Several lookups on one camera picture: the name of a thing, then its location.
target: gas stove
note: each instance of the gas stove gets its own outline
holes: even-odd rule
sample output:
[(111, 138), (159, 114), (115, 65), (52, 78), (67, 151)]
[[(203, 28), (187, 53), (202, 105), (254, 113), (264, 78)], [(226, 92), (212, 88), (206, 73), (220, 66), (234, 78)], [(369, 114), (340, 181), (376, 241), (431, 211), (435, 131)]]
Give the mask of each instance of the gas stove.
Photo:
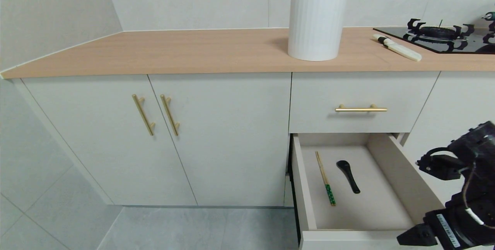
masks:
[(488, 29), (475, 28), (472, 24), (452, 28), (424, 24), (411, 19), (407, 27), (373, 29), (439, 54), (495, 54), (495, 22)]

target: wooden chopstick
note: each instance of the wooden chopstick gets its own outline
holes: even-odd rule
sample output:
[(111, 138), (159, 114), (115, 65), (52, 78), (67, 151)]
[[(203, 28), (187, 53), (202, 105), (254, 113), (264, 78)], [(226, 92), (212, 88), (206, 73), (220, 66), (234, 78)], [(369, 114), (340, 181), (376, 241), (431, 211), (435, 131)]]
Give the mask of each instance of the wooden chopstick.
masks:
[(327, 175), (325, 174), (325, 170), (323, 169), (323, 163), (320, 160), (320, 154), (318, 151), (315, 151), (316, 160), (318, 160), (318, 166), (320, 167), (321, 177), (323, 178), (323, 183), (325, 184), (325, 188), (327, 189), (327, 195), (330, 200), (330, 204), (332, 206), (336, 206), (334, 194), (332, 193), (332, 189), (330, 188), (330, 184), (328, 183)]

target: tiled floor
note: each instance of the tiled floor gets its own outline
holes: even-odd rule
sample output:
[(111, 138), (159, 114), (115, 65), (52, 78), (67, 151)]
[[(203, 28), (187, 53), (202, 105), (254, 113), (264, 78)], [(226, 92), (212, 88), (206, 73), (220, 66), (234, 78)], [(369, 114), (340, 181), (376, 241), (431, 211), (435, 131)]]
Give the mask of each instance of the tiled floor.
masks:
[(124, 207), (99, 250), (295, 250), (293, 209)]

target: cable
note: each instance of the cable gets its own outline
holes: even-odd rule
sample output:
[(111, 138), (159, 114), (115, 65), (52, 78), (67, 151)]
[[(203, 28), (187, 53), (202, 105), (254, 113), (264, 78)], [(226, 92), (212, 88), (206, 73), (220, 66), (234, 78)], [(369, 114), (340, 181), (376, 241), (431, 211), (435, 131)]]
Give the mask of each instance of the cable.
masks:
[(467, 199), (466, 199), (466, 194), (467, 194), (467, 188), (469, 186), (469, 183), (471, 183), (471, 180), (473, 178), (473, 175), (474, 175), (474, 171), (476, 169), (476, 162), (473, 163), (473, 168), (471, 170), (471, 172), (469, 173), (469, 177), (467, 178), (467, 181), (466, 183), (464, 184), (463, 186), (463, 201), (464, 201), (464, 206), (466, 207), (466, 212), (469, 213), (469, 215), (476, 221), (478, 222), (480, 225), (483, 225), (489, 229), (495, 229), (495, 227), (492, 227), (492, 226), (488, 226), (487, 224), (485, 224), (472, 210), (471, 208), (467, 205)]

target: black stovetop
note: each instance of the black stovetop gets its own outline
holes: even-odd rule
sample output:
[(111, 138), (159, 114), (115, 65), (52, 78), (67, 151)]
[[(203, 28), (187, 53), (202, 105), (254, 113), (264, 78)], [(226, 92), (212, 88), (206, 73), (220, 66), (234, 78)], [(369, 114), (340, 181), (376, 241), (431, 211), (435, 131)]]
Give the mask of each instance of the black stovetop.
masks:
[(474, 32), (468, 33), (467, 36), (461, 35), (453, 39), (418, 35), (410, 27), (393, 26), (373, 29), (439, 54), (495, 54), (495, 33), (491, 33), (488, 29), (476, 28), (473, 29)]

